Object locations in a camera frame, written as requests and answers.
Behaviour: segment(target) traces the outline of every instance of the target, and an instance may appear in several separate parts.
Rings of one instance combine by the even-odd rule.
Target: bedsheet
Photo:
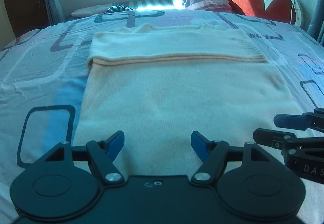
[[[203,22],[243,29],[277,66],[302,111],[324,107],[324,49],[293,25],[229,13],[145,10],[98,14],[33,30],[0,51],[0,222],[6,224],[17,217],[9,187],[22,172],[16,153],[27,113],[37,106],[71,105],[76,114],[71,139],[66,132],[67,111],[32,114],[22,142],[24,162],[34,162],[60,141],[73,142],[88,77],[85,63],[95,32],[144,23],[170,26]]]

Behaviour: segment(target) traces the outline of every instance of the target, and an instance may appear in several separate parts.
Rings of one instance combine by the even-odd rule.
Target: bed
[[[324,50],[300,28],[302,13],[299,6],[296,5],[294,12],[294,24],[290,25],[287,24],[290,20],[288,5],[285,5],[288,14],[280,17],[282,22],[279,22],[278,14],[273,12],[276,6],[269,0],[262,0],[269,2],[265,4],[266,12],[262,5],[260,9],[251,10],[254,5],[232,1],[240,8],[233,14],[175,9],[97,14],[33,30],[0,51],[1,223],[9,223],[17,217],[9,187],[22,172],[16,163],[16,153],[28,112],[38,106],[69,105],[75,110],[75,116],[71,134],[67,137],[69,112],[52,110],[34,113],[22,141],[21,157],[24,162],[34,162],[60,141],[73,143],[89,75],[85,62],[95,32],[133,28],[144,23],[176,26],[206,22],[226,29],[242,29],[279,69],[303,112],[323,107]],[[321,224],[324,212],[313,220],[313,224]]]

